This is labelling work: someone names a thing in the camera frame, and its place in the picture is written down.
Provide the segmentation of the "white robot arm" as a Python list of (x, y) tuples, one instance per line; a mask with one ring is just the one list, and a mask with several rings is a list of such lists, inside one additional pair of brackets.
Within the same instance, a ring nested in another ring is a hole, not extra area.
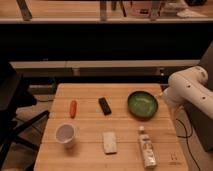
[(201, 66), (190, 67), (169, 76), (168, 85), (162, 98), (170, 108), (178, 108), (189, 101), (213, 120), (213, 91), (204, 84), (208, 73)]

